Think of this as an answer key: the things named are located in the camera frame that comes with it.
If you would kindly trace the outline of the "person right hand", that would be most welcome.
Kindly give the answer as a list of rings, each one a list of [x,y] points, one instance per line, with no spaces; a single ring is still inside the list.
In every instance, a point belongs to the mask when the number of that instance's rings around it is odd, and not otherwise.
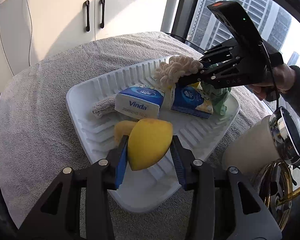
[[[248,85],[253,93],[260,99],[267,97],[267,87],[273,87],[276,84],[278,91],[287,93],[296,81],[296,72],[286,64],[279,65],[267,72],[262,83]]]

